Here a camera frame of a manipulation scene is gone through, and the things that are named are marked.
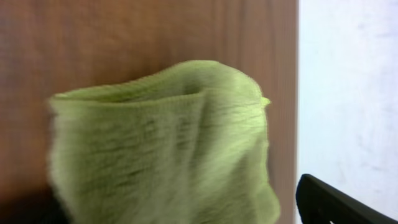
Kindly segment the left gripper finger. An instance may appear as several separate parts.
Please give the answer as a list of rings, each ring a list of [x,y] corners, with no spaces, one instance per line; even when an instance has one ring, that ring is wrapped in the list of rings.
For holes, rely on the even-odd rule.
[[[310,174],[301,176],[295,198],[303,224],[397,224]]]

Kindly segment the green microfiber cloth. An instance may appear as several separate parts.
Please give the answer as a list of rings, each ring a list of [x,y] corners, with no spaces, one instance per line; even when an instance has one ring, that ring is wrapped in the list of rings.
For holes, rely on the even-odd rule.
[[[53,95],[52,187],[72,223],[275,223],[269,103],[210,60]]]

